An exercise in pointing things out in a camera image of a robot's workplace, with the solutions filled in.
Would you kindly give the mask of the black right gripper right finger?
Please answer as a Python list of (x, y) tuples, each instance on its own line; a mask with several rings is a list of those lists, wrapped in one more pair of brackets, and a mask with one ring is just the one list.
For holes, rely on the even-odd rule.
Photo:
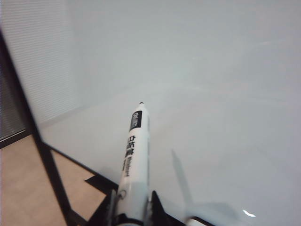
[(151, 192), (147, 211), (148, 226), (171, 226), (172, 222), (166, 214), (156, 191)]

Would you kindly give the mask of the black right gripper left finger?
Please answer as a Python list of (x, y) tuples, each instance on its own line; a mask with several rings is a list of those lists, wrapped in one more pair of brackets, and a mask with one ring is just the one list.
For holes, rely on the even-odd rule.
[(110, 203), (108, 212), (108, 225), (115, 226), (118, 221), (118, 205), (120, 196), (116, 190), (112, 190), (110, 193)]

